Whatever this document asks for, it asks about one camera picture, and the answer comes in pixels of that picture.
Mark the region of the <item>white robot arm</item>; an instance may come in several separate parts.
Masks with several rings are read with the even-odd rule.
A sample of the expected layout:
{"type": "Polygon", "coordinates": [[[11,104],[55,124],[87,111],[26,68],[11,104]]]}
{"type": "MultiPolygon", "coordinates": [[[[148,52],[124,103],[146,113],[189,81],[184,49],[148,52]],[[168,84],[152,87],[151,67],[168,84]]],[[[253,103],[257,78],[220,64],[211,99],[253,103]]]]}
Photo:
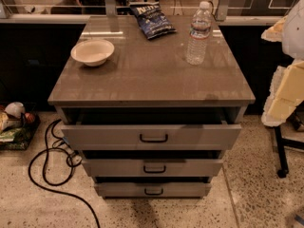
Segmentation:
{"type": "Polygon", "coordinates": [[[276,68],[263,107],[263,124],[279,126],[304,101],[304,0],[299,0],[285,17],[265,29],[261,38],[280,42],[283,53],[294,59],[287,67],[276,68]]]}

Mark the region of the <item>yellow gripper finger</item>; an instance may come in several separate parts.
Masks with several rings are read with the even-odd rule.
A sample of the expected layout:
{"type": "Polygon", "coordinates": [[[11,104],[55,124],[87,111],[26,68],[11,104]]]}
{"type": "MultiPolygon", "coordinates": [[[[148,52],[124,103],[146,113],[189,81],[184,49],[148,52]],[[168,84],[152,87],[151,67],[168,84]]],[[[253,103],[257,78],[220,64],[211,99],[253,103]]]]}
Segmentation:
{"type": "Polygon", "coordinates": [[[281,42],[282,41],[282,31],[287,17],[284,16],[279,19],[273,26],[265,29],[261,34],[263,40],[269,42],[281,42]]]}
{"type": "Polygon", "coordinates": [[[269,91],[261,121],[266,126],[279,126],[304,101],[304,61],[294,60],[287,67],[278,66],[269,91]]]}

